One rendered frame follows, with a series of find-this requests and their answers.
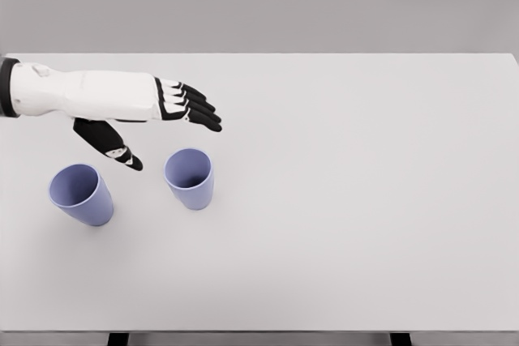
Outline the lavender plastic cup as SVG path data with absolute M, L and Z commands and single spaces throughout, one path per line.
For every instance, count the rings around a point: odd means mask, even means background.
M 49 182 L 51 203 L 83 224 L 98 227 L 114 214 L 109 188 L 89 164 L 72 164 L 57 172 Z
M 198 211 L 211 203 L 214 169 L 205 152 L 192 147 L 177 150 L 166 159 L 163 174 L 175 198 L 184 207 Z

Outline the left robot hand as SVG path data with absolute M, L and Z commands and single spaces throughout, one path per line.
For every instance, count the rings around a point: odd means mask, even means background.
M 185 121 L 222 131 L 216 108 L 202 92 L 148 73 L 86 71 L 78 86 L 66 90 L 62 108 L 74 118 L 73 130 L 80 138 L 103 156 L 135 171 L 141 171 L 143 163 L 110 120 Z

